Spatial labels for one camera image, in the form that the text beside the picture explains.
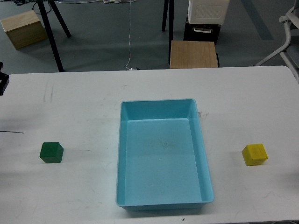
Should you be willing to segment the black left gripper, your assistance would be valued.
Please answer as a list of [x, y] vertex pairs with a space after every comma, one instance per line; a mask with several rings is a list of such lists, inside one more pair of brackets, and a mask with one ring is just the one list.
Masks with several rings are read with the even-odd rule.
[[0, 71], [0, 95], [4, 94], [6, 87], [9, 84], [9, 75]]

